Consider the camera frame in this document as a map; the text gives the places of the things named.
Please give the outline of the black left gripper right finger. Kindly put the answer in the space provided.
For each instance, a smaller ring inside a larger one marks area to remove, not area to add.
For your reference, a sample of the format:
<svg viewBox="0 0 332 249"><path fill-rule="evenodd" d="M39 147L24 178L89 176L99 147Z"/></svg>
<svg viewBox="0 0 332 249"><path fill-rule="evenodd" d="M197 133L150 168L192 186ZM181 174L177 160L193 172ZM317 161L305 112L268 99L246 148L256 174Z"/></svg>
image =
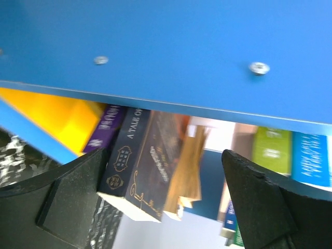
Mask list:
<svg viewBox="0 0 332 249"><path fill-rule="evenodd" d="M331 248L331 192L232 150L222 165L245 248Z"/></svg>

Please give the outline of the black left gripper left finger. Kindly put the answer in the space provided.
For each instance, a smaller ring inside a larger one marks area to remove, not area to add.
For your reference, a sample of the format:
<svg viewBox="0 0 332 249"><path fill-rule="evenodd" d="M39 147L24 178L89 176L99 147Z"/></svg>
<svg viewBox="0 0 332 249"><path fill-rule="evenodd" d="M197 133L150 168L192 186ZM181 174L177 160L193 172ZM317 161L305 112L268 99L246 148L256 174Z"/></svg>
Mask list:
<svg viewBox="0 0 332 249"><path fill-rule="evenodd" d="M1 248L84 248L108 161L96 149L1 188Z"/></svg>

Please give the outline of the lime green treehouse book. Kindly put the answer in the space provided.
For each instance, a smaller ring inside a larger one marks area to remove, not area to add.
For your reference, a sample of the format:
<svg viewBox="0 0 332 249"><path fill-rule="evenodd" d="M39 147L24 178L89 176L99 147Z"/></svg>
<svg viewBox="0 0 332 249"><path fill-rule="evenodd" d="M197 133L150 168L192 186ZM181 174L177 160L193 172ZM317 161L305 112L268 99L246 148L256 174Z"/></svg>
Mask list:
<svg viewBox="0 0 332 249"><path fill-rule="evenodd" d="M292 132L258 127L254 136L252 160L261 167L290 176L292 170Z"/></svg>

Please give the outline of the light blue 26-storey book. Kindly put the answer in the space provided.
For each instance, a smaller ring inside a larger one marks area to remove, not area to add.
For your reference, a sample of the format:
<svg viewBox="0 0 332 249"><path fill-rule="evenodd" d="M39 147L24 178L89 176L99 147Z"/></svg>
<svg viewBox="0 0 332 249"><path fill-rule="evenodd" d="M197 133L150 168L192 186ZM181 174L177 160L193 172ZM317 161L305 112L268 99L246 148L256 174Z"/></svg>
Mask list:
<svg viewBox="0 0 332 249"><path fill-rule="evenodd" d="M331 191L331 155L327 136L293 133L291 177Z"/></svg>

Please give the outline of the yellow 130-storey treehouse book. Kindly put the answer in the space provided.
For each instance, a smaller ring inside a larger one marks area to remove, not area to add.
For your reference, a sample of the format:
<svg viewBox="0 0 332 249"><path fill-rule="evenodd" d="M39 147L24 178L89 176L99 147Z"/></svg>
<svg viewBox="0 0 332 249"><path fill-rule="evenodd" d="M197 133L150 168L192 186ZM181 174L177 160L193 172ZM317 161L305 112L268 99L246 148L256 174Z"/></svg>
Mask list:
<svg viewBox="0 0 332 249"><path fill-rule="evenodd" d="M205 126L196 126L195 135L185 137L163 210L173 220L182 220L184 208L202 200L200 163L208 134Z"/></svg>

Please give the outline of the dark tale of two cities book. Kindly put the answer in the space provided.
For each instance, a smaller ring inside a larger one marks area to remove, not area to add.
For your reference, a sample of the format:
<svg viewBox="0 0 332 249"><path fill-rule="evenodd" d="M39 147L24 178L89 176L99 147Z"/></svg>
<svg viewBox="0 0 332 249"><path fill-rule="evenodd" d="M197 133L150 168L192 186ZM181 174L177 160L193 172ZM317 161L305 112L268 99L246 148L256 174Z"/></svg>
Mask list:
<svg viewBox="0 0 332 249"><path fill-rule="evenodd" d="M190 117L128 108L98 195L134 221L161 222Z"/></svg>

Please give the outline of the purple treehouse book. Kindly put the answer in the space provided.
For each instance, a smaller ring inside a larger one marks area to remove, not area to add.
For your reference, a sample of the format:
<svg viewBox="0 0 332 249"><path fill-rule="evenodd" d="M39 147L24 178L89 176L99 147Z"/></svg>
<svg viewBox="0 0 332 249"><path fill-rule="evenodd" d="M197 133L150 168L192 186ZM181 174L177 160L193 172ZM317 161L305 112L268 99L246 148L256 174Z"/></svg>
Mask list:
<svg viewBox="0 0 332 249"><path fill-rule="evenodd" d="M121 127L126 111L125 106L108 104L82 152L89 153L96 148L107 148Z"/></svg>

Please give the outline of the blue 91-storey treehouse book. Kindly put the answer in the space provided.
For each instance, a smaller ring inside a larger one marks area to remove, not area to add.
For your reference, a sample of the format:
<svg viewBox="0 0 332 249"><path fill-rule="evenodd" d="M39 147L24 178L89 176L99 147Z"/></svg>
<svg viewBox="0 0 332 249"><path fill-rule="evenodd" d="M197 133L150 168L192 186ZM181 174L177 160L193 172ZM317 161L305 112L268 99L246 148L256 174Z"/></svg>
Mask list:
<svg viewBox="0 0 332 249"><path fill-rule="evenodd" d="M230 239L235 234L236 229L237 229L236 214L234 211L233 203L230 200L225 214L224 226L222 227L220 235L224 238Z"/></svg>

